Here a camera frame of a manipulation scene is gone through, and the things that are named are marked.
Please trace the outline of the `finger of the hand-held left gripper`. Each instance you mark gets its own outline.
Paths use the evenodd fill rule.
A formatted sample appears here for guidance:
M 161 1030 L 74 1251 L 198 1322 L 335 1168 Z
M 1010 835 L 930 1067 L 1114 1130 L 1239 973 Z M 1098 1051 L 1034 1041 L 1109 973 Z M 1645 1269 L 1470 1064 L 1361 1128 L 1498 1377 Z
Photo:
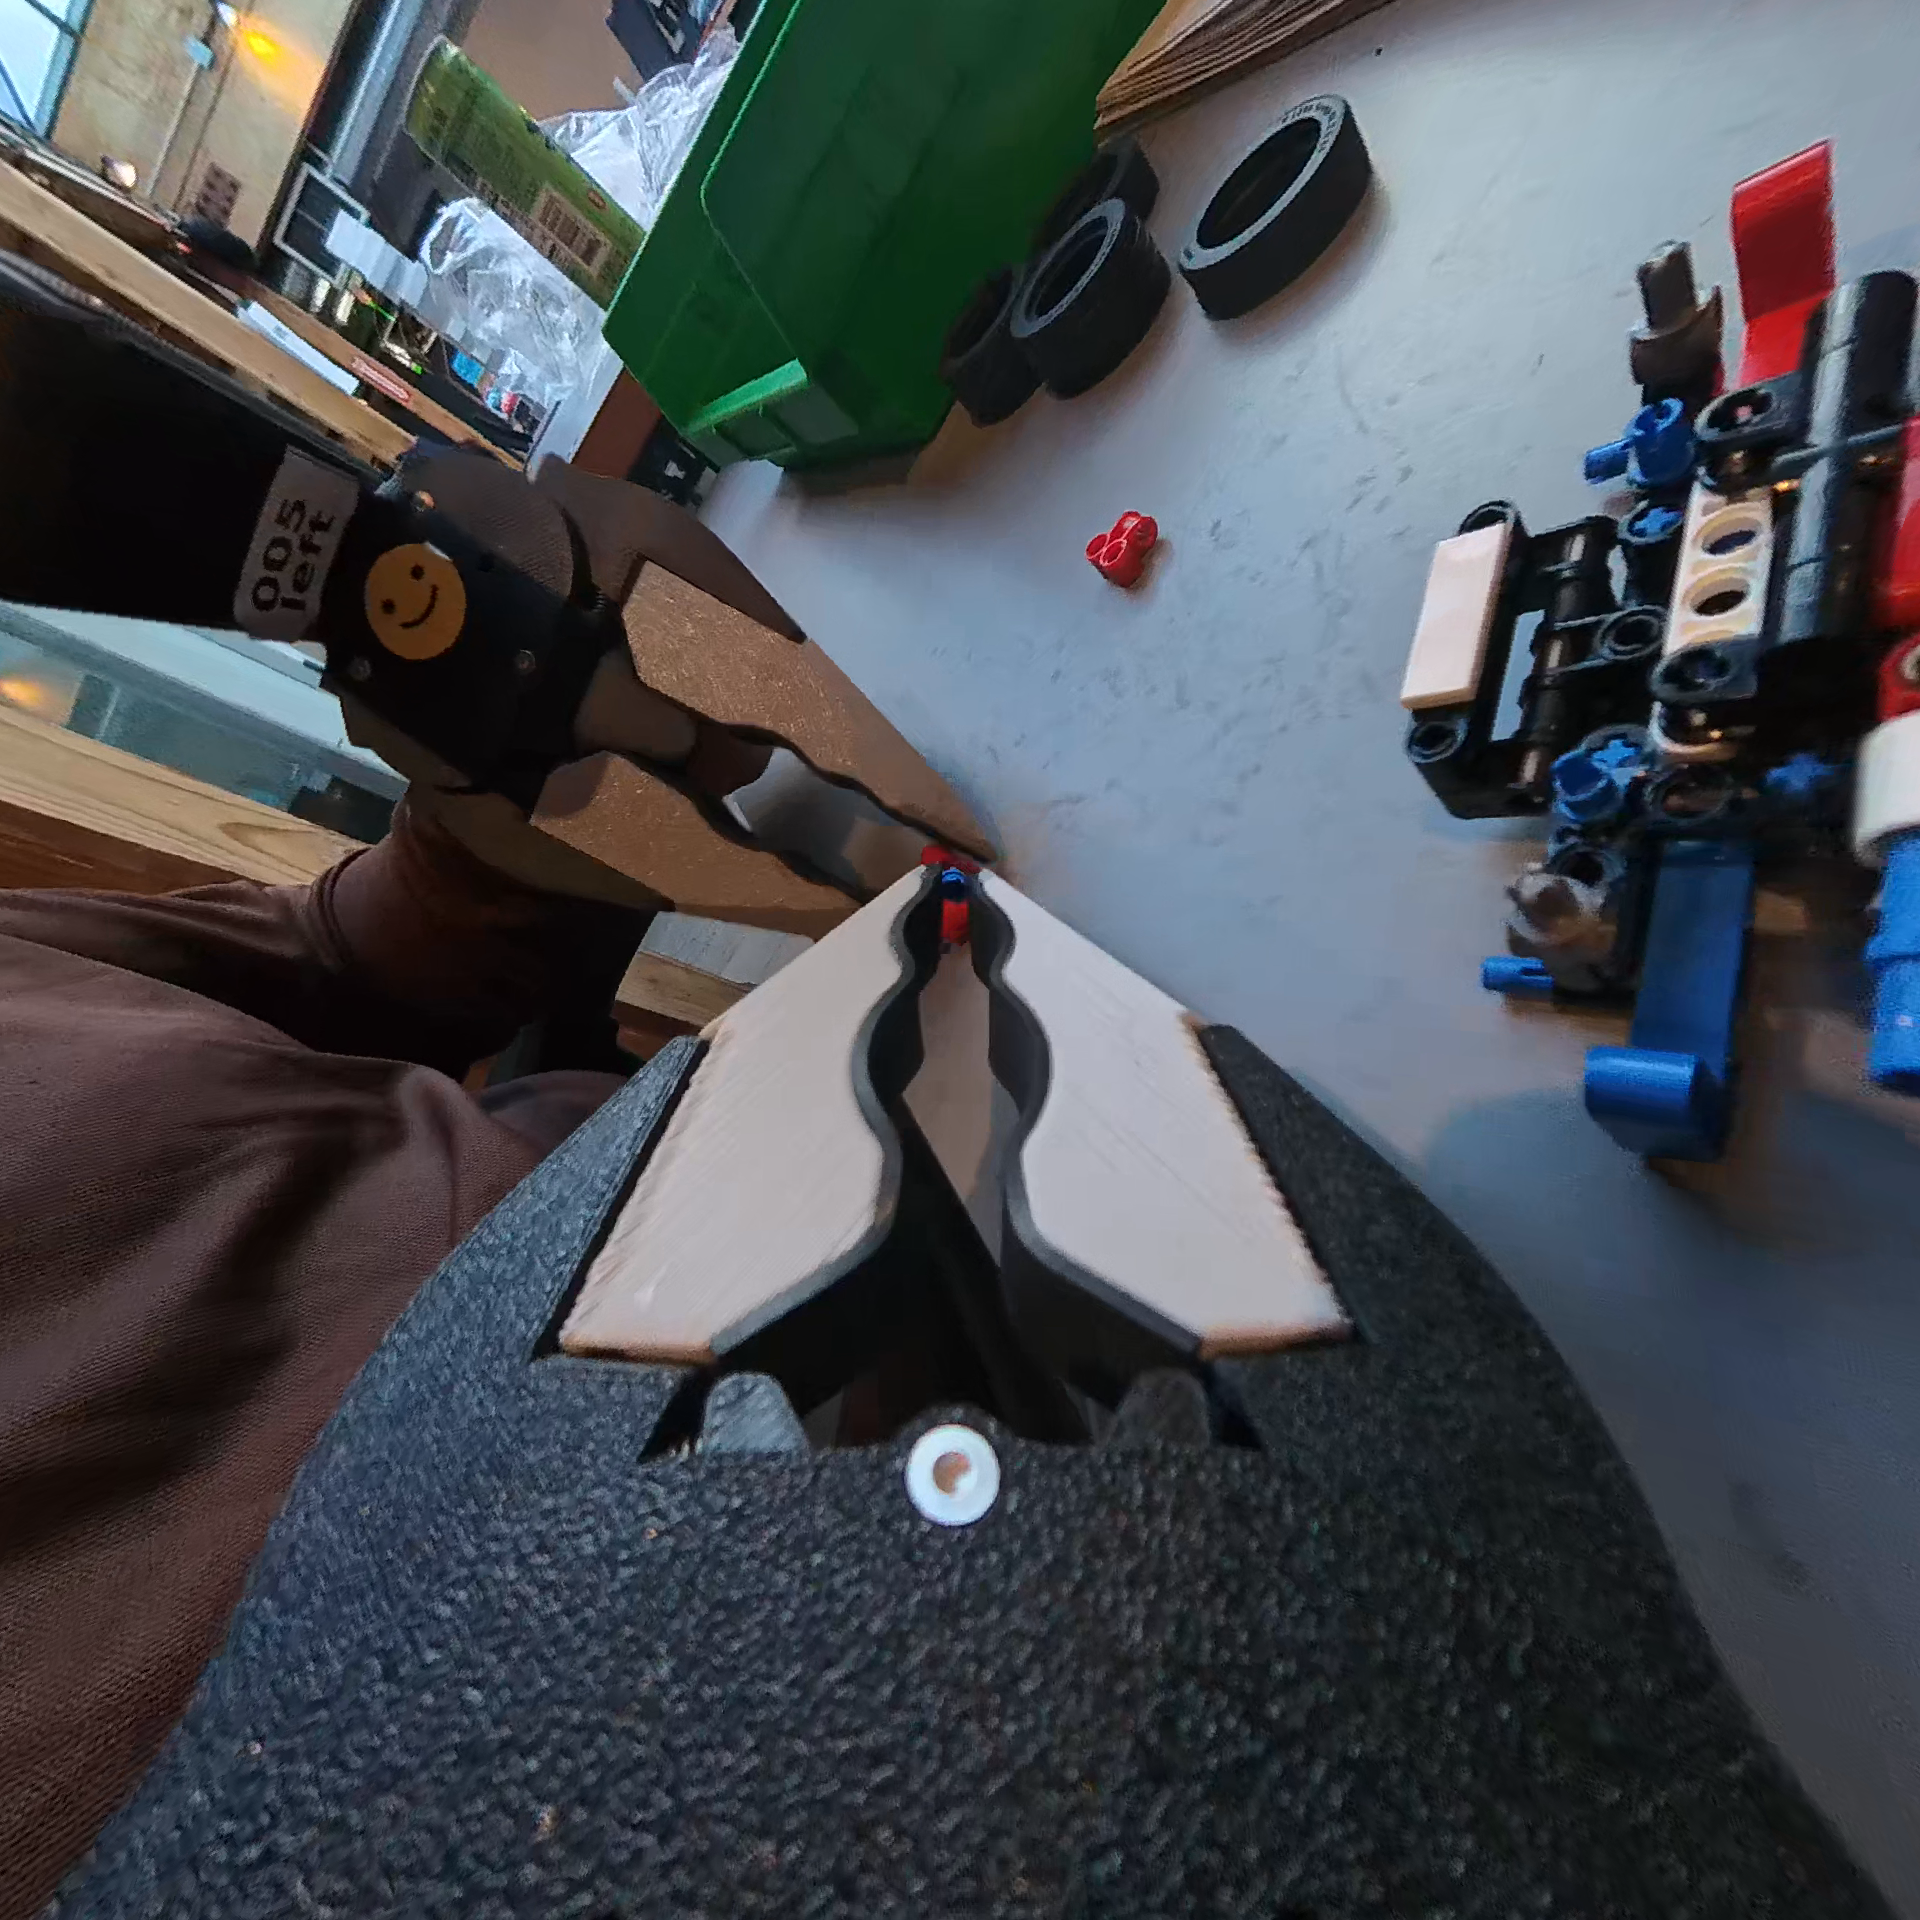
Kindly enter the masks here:
M 765 849 L 719 803 L 615 752 L 557 768 L 530 828 L 688 918 L 821 940 L 871 898 Z
M 819 642 L 787 638 L 657 560 L 641 565 L 622 619 L 638 682 L 655 696 L 795 755 L 929 841 L 999 858 L 974 810 Z

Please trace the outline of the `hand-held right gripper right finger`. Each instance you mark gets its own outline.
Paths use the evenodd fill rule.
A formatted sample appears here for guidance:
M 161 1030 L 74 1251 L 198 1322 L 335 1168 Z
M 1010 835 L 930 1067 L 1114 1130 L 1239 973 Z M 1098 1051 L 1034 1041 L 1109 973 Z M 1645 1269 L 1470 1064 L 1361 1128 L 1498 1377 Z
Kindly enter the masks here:
M 993 873 L 970 950 L 1016 1105 L 999 1281 L 1024 1345 L 1046 1364 L 1205 1364 L 1349 1340 L 1199 1018 Z

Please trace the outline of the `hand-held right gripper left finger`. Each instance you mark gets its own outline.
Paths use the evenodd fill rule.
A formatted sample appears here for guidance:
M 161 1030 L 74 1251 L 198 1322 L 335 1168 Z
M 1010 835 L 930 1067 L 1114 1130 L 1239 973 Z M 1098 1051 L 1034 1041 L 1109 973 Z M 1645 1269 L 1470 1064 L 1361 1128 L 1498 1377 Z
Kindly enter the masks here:
M 874 1364 L 901 1315 L 899 1115 L 941 937 L 941 870 L 914 868 L 709 1021 L 566 1355 L 765 1374 L 801 1412 Z

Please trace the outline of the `toy brick race car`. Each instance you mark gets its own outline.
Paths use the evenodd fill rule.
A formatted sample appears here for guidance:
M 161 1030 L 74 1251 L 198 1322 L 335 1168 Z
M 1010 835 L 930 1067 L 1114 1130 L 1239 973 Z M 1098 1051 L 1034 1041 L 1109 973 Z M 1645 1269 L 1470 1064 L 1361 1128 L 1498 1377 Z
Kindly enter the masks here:
M 1630 1012 L 1583 1097 L 1646 1161 L 1721 1154 L 1760 878 L 1805 845 L 1879 878 L 1866 1076 L 1918 1076 L 1915 275 L 1839 277 L 1826 139 L 1739 181 L 1731 233 L 1734 354 L 1688 244 L 1639 265 L 1641 408 L 1583 460 L 1625 512 L 1470 512 L 1399 696 L 1450 816 L 1544 824 L 1479 982 Z

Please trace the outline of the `grey desk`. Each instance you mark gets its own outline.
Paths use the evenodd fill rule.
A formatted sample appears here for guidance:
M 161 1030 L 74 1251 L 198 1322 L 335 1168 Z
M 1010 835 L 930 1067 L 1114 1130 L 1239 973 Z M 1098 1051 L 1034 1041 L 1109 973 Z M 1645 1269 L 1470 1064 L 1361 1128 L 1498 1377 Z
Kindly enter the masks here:
M 1234 1024 L 1416 1178 L 1578 1371 L 1721 1660 L 1915 1915 L 1915 1105 L 1862 1067 L 1866 873 L 1763 896 L 1738 1130 L 1646 1168 L 1584 1113 L 1617 1024 L 1479 986 L 1515 826 L 1407 765 L 1433 544 L 1486 499 L 1598 507 L 1638 265 L 1738 294 L 1734 185 L 1822 137 L 1847 275 L 1915 262 L 1907 2 L 1391 4 L 1143 131 L 1175 253 L 1318 92 L 1377 164 L 1312 277 L 1178 285 L 1081 401 L 911 469 L 726 472 L 712 526 L 999 837 L 1016 883 Z M 1139 588 L 1088 539 L 1159 521 Z

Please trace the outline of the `glass railing panel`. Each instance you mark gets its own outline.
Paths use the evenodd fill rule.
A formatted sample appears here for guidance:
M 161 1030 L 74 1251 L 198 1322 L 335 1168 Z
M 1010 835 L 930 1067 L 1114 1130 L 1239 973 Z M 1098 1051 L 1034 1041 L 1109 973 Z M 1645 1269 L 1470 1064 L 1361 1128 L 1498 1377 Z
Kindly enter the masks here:
M 5 707 L 359 844 L 403 777 L 350 744 L 294 645 L 122 614 L 3 606 Z

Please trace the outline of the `black rubber tyre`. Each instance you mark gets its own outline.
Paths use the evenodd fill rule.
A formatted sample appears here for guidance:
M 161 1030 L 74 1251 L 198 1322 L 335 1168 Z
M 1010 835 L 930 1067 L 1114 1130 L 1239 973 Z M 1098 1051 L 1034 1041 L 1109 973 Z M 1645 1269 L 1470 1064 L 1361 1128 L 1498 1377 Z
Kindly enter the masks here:
M 1334 250 L 1371 181 L 1349 100 L 1311 96 L 1225 173 L 1175 269 L 1211 320 L 1245 317 Z
M 1136 136 L 1103 141 L 1094 157 L 1067 184 L 1055 206 L 1055 233 L 1064 236 L 1096 206 L 1120 202 L 1149 221 L 1161 195 L 1161 178 Z
M 943 381 L 981 428 L 1008 420 L 1041 389 L 1041 374 L 1013 336 L 1022 281 L 1019 268 L 983 280 L 944 336 Z
M 1143 342 L 1168 289 L 1143 218 L 1126 200 L 1104 200 L 1031 260 L 1010 338 L 1049 396 L 1080 397 Z

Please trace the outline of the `clear plastic bag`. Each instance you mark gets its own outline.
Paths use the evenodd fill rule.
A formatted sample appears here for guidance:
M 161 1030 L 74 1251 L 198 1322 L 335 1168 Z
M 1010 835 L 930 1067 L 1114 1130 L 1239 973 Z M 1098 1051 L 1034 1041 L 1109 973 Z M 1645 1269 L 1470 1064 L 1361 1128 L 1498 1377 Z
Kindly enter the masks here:
M 642 366 L 633 325 L 647 277 L 677 275 L 687 258 L 703 258 L 694 238 L 701 172 L 738 108 L 749 81 L 738 59 L 741 35 L 723 19 L 690 61 L 647 81 L 633 102 L 550 118 L 525 110 L 642 226 L 642 246 L 609 310 L 455 181 L 457 197 L 427 226 L 418 262 L 449 330 L 544 413 L 603 397 L 617 366 Z

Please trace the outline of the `wooden workbench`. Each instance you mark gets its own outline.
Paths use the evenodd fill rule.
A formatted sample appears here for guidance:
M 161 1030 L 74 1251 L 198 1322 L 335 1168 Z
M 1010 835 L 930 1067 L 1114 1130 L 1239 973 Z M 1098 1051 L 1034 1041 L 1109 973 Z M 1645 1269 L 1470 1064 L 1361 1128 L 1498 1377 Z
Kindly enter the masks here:
M 3 709 L 3 883 L 157 896 L 222 881 L 307 883 L 355 841 L 157 761 Z M 624 1041 L 651 1054 L 720 1018 L 808 940 L 664 917 L 614 993 Z

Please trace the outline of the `green plastic bin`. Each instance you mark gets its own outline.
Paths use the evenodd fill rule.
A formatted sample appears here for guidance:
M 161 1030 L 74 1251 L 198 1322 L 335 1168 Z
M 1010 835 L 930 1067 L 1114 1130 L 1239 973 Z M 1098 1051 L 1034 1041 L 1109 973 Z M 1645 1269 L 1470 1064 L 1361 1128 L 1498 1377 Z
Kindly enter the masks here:
M 759 4 L 603 325 L 712 465 L 919 448 L 1155 2 Z

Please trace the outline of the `light green box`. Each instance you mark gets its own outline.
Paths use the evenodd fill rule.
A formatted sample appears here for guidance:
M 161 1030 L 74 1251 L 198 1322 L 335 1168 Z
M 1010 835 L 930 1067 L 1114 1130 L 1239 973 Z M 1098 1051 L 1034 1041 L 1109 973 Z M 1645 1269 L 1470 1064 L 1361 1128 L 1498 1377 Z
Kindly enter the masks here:
M 425 51 L 403 129 L 582 294 L 614 306 L 642 226 L 455 41 Z

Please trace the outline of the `long wooden table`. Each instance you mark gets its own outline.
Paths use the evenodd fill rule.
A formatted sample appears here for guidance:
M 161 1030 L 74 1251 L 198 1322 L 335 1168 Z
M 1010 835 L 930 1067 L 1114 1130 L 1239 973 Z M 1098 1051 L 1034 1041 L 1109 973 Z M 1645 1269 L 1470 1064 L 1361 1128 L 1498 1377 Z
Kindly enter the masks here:
M 3 232 L 5 251 L 103 299 L 250 394 L 291 408 L 381 469 L 393 469 L 421 441 L 469 446 L 521 467 L 285 297 L 231 269 L 195 269 L 169 219 L 58 155 L 5 150 Z

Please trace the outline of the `person's brown shirt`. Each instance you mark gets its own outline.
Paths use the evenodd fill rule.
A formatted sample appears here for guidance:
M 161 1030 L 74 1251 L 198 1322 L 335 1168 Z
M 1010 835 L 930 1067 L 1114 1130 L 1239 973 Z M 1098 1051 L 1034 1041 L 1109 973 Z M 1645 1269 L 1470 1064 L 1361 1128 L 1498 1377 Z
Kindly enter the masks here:
M 395 1316 L 611 1091 L 318 1045 L 309 890 L 5 894 L 5 1915 L 171 1734 Z

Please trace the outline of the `open instruction booklet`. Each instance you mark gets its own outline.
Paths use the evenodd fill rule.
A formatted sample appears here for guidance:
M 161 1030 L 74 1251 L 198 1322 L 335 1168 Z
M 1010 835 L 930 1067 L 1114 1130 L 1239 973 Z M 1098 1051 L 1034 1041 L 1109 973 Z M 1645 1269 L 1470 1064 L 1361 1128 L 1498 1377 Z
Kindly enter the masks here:
M 1379 13 L 1386 2 L 1173 2 L 1096 98 L 1096 132 L 1136 129 Z

